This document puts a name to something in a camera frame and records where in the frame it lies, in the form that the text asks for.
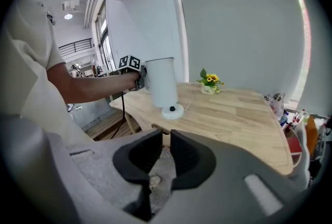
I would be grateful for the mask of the orange container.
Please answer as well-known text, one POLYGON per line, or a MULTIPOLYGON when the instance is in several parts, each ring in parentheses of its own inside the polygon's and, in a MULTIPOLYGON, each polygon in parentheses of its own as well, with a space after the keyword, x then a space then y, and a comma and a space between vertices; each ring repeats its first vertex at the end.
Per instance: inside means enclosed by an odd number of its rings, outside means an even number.
POLYGON ((309 117, 305 129, 307 135, 307 149, 309 151, 310 157, 312 158, 318 139, 318 131, 314 122, 314 118, 312 116, 309 117))

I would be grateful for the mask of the person's left forearm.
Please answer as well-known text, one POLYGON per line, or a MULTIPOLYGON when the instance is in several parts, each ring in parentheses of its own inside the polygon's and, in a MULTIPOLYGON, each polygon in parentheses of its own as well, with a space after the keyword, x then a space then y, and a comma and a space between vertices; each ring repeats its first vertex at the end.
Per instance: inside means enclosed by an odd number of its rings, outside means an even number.
POLYGON ((130 87, 128 73, 101 78, 74 78, 63 63, 47 70, 47 78, 67 104, 98 101, 130 87))

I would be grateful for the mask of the white kettle base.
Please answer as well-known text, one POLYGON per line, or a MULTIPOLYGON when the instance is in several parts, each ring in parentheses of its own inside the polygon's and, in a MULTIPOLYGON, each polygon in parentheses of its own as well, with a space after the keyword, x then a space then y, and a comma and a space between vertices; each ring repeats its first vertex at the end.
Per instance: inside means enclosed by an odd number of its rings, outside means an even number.
POLYGON ((180 104, 175 104, 170 107, 164 107, 161 110, 162 116, 168 120, 176 120, 183 116, 184 108, 180 104))

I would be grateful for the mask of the person's left hand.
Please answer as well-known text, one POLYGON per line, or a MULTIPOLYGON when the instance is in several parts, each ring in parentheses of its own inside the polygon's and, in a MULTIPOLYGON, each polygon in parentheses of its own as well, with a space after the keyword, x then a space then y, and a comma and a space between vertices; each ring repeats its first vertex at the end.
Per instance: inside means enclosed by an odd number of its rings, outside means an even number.
POLYGON ((134 71, 134 72, 129 72, 129 82, 130 82, 130 87, 129 87, 129 91, 137 91, 140 89, 141 84, 141 74, 134 71))

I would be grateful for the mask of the red book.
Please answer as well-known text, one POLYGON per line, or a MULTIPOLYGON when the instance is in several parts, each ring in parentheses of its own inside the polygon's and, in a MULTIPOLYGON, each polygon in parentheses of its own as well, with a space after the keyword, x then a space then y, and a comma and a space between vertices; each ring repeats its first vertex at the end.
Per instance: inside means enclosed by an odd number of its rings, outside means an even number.
POLYGON ((297 136, 290 136, 286 139, 292 156, 302 153, 301 144, 297 136))

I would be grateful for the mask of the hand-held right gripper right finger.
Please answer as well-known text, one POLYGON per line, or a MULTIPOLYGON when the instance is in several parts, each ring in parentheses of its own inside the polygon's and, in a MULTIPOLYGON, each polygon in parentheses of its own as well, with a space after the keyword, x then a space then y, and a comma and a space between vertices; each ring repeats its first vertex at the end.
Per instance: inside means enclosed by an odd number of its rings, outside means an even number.
POLYGON ((151 224, 283 224, 305 194, 286 175, 232 144, 171 131, 171 196, 151 224))

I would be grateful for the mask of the tall window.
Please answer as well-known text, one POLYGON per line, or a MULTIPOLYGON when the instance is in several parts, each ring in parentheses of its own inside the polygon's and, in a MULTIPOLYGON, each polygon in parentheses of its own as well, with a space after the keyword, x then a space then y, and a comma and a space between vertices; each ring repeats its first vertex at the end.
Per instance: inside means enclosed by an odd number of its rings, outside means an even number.
POLYGON ((95 32, 98 42, 98 50, 101 61, 105 71, 112 71, 115 69, 114 58, 108 37, 108 27, 106 20, 106 0, 98 0, 95 18, 95 32))

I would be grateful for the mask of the wooden table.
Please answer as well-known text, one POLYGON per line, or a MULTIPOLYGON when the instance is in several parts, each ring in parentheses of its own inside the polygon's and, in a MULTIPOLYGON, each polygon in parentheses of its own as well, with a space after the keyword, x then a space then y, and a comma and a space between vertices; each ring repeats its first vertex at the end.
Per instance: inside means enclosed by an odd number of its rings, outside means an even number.
POLYGON ((283 175, 293 171, 293 160, 284 132, 264 97, 252 90, 222 89, 214 95, 201 93, 197 83, 177 87, 178 102, 186 109, 177 120, 163 118, 145 89, 129 92, 110 103, 124 109, 143 131, 154 125, 202 135, 241 147, 283 175))

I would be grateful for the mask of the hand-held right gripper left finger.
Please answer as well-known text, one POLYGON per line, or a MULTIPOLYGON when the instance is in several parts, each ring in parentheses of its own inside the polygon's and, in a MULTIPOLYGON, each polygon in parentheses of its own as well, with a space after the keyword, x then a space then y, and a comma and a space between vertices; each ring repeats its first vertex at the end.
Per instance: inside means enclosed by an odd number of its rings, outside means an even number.
POLYGON ((159 159, 162 132, 65 147, 58 135, 48 135, 50 154, 61 188, 73 208, 75 222, 148 222, 149 172, 159 159))

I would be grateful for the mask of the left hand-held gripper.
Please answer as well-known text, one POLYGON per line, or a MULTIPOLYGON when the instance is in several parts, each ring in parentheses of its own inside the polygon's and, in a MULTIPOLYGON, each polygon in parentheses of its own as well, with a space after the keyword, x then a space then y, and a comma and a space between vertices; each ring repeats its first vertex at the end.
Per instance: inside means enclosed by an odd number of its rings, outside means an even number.
POLYGON ((145 83, 148 83, 146 66, 141 64, 141 60, 139 58, 136 58, 132 55, 126 55, 120 58, 118 71, 120 72, 121 75, 134 71, 140 73, 141 74, 140 89, 145 87, 145 83))

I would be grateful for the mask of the sunflowers in white pot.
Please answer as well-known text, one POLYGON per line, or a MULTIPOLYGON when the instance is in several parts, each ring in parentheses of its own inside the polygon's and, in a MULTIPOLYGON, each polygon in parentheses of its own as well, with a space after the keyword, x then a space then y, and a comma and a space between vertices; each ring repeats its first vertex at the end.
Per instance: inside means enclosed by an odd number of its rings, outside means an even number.
POLYGON ((201 93, 205 95, 214 95, 220 93, 220 86, 224 83, 220 81, 220 78, 216 74, 208 74, 203 68, 200 72, 201 79, 197 79, 197 82, 201 84, 201 93))

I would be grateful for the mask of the grey roller blind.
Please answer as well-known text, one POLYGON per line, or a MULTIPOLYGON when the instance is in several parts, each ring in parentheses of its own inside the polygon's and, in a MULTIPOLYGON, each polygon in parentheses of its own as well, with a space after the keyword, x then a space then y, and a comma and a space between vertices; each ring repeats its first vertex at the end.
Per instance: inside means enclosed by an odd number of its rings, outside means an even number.
POLYGON ((189 79, 217 74, 228 88, 289 100, 304 53, 298 0, 182 0, 189 79))

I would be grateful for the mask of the white electric kettle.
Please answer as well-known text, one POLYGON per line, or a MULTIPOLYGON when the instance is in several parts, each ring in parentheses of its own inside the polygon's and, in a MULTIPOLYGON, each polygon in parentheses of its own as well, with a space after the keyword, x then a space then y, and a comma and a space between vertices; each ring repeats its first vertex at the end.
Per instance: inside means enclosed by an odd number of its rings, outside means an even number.
POLYGON ((170 108, 178 102, 174 58, 162 58, 145 62, 148 90, 153 105, 170 108))

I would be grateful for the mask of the white bin with bottles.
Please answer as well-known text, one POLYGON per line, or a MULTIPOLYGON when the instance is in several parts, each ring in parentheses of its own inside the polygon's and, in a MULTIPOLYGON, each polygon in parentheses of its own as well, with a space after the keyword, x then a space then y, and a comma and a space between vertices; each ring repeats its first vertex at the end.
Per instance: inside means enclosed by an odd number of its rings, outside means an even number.
POLYGON ((301 155, 297 160, 296 165, 293 167, 293 171, 287 176, 300 190, 308 188, 310 183, 310 153, 307 148, 307 133, 306 125, 303 119, 297 124, 294 129, 294 133, 299 139, 301 145, 301 155))

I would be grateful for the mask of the black balcony railing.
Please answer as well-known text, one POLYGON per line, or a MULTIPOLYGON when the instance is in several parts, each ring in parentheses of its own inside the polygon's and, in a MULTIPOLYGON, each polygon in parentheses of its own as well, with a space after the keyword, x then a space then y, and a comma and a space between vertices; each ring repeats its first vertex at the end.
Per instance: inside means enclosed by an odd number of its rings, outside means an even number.
POLYGON ((63 45, 59 47, 60 53, 62 56, 67 56, 73 53, 77 53, 80 51, 89 50, 92 48, 92 38, 87 38, 79 41, 75 41, 73 43, 63 45))

